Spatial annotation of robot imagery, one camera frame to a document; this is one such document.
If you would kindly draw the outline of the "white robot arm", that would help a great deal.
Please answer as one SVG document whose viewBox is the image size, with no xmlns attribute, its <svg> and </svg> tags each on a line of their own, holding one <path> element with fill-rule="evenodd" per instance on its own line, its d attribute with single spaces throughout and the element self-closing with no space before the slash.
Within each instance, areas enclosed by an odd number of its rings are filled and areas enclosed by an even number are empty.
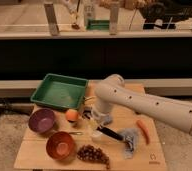
<svg viewBox="0 0 192 171">
<path fill-rule="evenodd" d="M 192 102 L 129 90 L 125 87 L 123 77 L 118 74 L 99 81 L 94 94 L 96 101 L 92 115 L 99 123 L 108 118 L 114 105 L 121 105 L 192 136 Z"/>
</svg>

